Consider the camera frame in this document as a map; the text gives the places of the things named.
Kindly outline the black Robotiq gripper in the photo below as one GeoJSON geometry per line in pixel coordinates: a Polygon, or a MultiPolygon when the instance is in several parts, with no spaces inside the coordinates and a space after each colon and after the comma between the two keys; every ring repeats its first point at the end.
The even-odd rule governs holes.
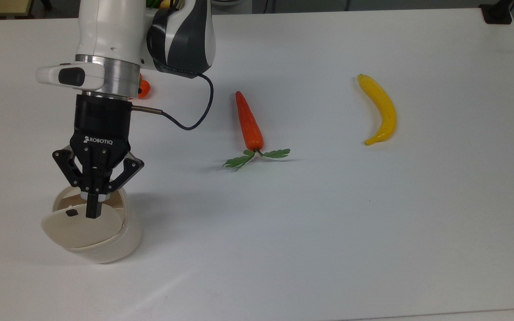
{"type": "Polygon", "coordinates": [[[87,193],[87,218],[100,217],[106,196],[122,188],[144,167],[142,160],[127,154],[131,107],[127,100],[78,94],[70,139],[73,150],[53,152],[69,184],[87,193]],[[122,173],[111,180],[112,170],[121,161],[122,173]]]}

